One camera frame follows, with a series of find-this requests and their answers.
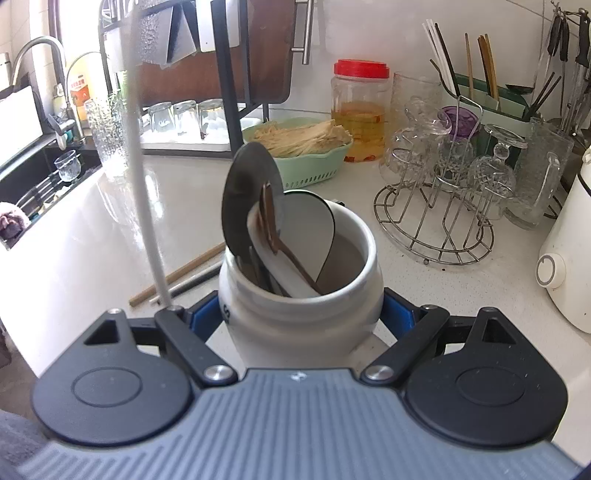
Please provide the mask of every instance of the kitchen countertop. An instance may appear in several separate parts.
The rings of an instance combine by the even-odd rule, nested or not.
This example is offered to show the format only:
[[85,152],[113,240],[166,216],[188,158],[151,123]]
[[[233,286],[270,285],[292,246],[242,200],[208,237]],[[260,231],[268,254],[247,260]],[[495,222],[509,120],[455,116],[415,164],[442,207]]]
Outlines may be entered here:
[[[166,272],[223,240],[220,201],[228,160],[146,157],[152,178],[157,236]],[[562,376],[569,406],[554,441],[573,459],[591,461],[591,335],[573,327],[535,282],[538,250],[551,221],[524,231],[506,219],[494,224],[495,245],[482,262],[464,267],[424,265],[391,243],[374,217],[372,201],[383,186],[375,163],[345,164],[328,181],[310,186],[337,198],[371,228],[384,283],[409,301],[438,304],[452,314],[475,315],[496,306]],[[102,312],[122,307],[152,283],[134,220],[131,191],[102,171],[79,185],[37,222],[16,246],[0,251],[0,318],[33,371],[40,375]],[[217,287],[217,279],[178,298],[189,306]],[[240,363],[224,328],[210,345]]]

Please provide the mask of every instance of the white appliance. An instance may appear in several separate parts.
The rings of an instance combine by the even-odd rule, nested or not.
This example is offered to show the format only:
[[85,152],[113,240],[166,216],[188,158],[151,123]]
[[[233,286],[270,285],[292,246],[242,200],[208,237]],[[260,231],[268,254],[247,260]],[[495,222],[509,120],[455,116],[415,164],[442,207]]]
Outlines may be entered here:
[[591,333],[591,148],[540,249],[535,273],[567,320]]

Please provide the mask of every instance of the dish rack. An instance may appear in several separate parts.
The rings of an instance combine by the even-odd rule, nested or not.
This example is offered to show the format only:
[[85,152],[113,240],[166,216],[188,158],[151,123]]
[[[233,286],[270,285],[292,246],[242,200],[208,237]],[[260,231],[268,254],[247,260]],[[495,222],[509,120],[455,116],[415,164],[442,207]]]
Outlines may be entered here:
[[[469,141],[480,125],[483,111],[468,98],[460,96],[458,108],[461,103],[476,106],[480,112]],[[425,162],[418,175],[413,170],[416,165],[409,161],[400,171],[400,180],[387,184],[374,198],[374,214],[386,234],[412,256],[423,259],[425,265],[474,264],[484,259],[494,245],[495,235],[487,216],[499,199],[490,190],[477,192],[466,181],[466,151],[459,167],[452,163],[450,149],[447,158],[438,158],[435,165]]]

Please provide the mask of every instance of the kitchen faucet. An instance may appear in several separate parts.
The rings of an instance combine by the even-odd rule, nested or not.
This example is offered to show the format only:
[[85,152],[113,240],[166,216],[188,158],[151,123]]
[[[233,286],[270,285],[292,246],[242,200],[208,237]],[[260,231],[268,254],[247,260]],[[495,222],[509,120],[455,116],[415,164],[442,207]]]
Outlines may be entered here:
[[51,127],[58,133],[59,135],[63,135],[67,130],[70,128],[73,129],[74,133],[74,141],[84,142],[84,133],[82,131],[82,126],[80,125],[80,119],[78,118],[78,113],[74,107],[72,107],[72,96],[70,94],[70,90],[67,88],[66,85],[66,54],[64,52],[64,47],[56,38],[49,37],[49,36],[42,36],[33,38],[29,41],[25,46],[18,52],[17,58],[14,62],[14,72],[12,74],[12,87],[16,87],[17,79],[18,79],[18,72],[21,69],[22,58],[24,57],[25,53],[37,44],[46,43],[51,46],[51,56],[53,58],[53,64],[57,65],[59,70],[59,82],[64,87],[64,92],[66,96],[66,114],[68,116],[68,120],[65,122],[58,124],[51,114],[47,115],[47,120],[50,123]]

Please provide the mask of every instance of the green basket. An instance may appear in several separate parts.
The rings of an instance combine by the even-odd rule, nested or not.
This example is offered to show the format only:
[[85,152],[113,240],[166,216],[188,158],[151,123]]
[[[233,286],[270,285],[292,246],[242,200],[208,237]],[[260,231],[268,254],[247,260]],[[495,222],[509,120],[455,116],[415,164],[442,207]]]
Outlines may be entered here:
[[[298,117],[278,122],[278,125],[284,128],[302,127],[303,125],[317,124],[320,121],[316,118]],[[263,124],[244,129],[242,132],[244,141],[252,141],[256,129],[262,126]],[[353,145],[353,141],[342,147],[334,148],[328,153],[276,158],[275,162],[281,173],[283,188],[286,190],[296,189],[334,177],[343,164],[351,145]]]

